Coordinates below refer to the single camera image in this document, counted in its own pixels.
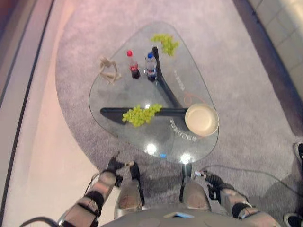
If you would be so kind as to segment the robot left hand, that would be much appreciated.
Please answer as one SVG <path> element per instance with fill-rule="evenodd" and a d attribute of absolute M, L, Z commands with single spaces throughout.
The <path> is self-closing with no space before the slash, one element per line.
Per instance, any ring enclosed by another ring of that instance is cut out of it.
<path fill-rule="evenodd" d="M 134 161 L 127 161 L 127 162 L 118 161 L 117 158 L 119 154 L 120 152 L 117 152 L 110 158 L 108 165 L 105 169 L 105 172 L 111 172 L 115 174 L 117 170 L 120 170 L 125 167 L 132 167 L 134 165 Z"/>

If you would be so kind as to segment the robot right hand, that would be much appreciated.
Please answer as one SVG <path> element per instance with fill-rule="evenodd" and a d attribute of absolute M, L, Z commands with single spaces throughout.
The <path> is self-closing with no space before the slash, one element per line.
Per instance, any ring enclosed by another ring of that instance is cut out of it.
<path fill-rule="evenodd" d="M 207 170 L 195 171 L 194 177 L 202 177 L 209 185 L 215 188 L 218 188 L 220 185 L 224 184 L 224 181 L 221 177 L 211 172 L 208 172 Z"/>

